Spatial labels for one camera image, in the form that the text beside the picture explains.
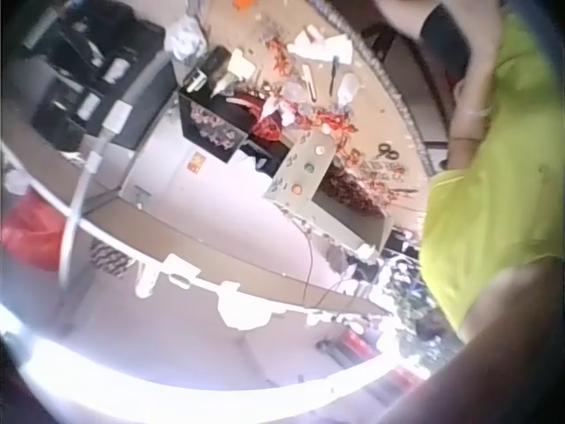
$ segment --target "tabletop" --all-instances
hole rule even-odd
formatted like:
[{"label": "tabletop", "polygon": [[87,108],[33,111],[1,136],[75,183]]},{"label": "tabletop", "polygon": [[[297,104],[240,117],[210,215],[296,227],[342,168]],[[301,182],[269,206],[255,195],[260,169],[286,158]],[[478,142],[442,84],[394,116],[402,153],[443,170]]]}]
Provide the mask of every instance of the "tabletop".
[{"label": "tabletop", "polygon": [[[397,229],[419,237],[433,169],[418,128],[381,63],[328,2],[258,0],[237,10],[233,0],[209,0],[202,25],[210,44],[241,49],[257,66],[252,78],[257,85],[280,86],[308,64],[317,92],[316,103],[304,112],[311,115],[306,117],[310,127],[319,123],[317,117],[336,112],[337,88],[343,75],[353,73],[361,89],[348,114],[340,115],[342,122],[331,125],[339,163],[383,214],[394,218]],[[332,64],[293,56],[285,48],[308,26],[326,38],[346,34],[353,43],[352,63],[337,66],[333,97],[328,90]],[[283,136],[292,143],[310,129],[293,125]]]}]

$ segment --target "wire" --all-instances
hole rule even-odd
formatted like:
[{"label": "wire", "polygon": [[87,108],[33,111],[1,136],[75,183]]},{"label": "wire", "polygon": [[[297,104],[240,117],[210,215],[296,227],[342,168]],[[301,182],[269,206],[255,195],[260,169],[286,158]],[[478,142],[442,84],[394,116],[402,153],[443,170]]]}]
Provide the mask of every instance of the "wire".
[{"label": "wire", "polygon": [[310,278],[312,278],[312,271],[314,268],[314,252],[312,239],[308,236],[308,233],[303,230],[297,223],[295,223],[294,220],[292,220],[292,223],[294,223],[294,226],[297,227],[302,234],[304,234],[304,237],[306,237],[306,241],[308,242],[308,250],[310,252],[310,268],[308,269],[304,290],[302,291],[302,307],[304,307],[304,303],[306,302],[306,293],[308,292],[308,287],[310,287]]}]

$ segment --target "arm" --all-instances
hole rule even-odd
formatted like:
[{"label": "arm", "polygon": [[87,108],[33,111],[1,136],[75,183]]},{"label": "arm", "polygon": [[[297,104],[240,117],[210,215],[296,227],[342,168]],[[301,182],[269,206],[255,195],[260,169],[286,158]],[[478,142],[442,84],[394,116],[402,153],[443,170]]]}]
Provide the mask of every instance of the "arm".
[{"label": "arm", "polygon": [[448,170],[467,168],[486,135],[487,110],[495,59],[471,57],[463,83],[463,91],[449,127]]},{"label": "arm", "polygon": [[379,424],[488,422],[529,382],[552,326],[562,318],[562,272],[562,263],[554,261],[496,321]]},{"label": "arm", "polygon": [[486,135],[502,19],[498,0],[444,0],[471,49],[463,92],[449,128],[448,170],[467,168]]}]

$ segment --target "metal rod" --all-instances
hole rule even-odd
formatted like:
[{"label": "metal rod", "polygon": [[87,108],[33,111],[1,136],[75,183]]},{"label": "metal rod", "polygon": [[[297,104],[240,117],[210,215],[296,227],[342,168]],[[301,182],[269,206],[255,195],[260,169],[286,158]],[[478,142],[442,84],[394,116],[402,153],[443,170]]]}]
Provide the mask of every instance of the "metal rod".
[{"label": "metal rod", "polygon": [[87,197],[88,187],[93,179],[94,174],[98,170],[98,165],[102,160],[104,150],[109,142],[114,138],[114,133],[107,129],[102,129],[98,143],[90,152],[87,163],[82,169],[79,181],[71,200],[71,211],[64,223],[63,239],[61,241],[61,252],[59,257],[59,285],[66,290],[69,286],[69,277],[71,273],[72,248],[74,240],[79,228],[79,221],[82,217],[82,210],[85,199]]}]

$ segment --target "person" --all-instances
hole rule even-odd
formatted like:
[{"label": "person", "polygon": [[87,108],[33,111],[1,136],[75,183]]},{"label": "person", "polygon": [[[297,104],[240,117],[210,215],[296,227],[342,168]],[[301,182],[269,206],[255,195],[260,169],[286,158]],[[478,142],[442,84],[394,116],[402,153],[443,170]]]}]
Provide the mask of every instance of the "person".
[{"label": "person", "polygon": [[[437,19],[447,12],[469,48],[448,170],[431,181],[419,257],[467,344],[379,423],[562,422],[526,411],[540,392],[534,377],[563,387],[562,88],[523,21],[497,0],[375,1],[423,42],[453,28]],[[497,417],[509,400],[524,413]]]},{"label": "person", "polygon": [[398,30],[439,43],[450,68],[464,69],[419,259],[450,326],[470,341],[517,299],[542,290],[540,278],[560,275],[561,90],[524,23],[498,0],[375,1]]}]

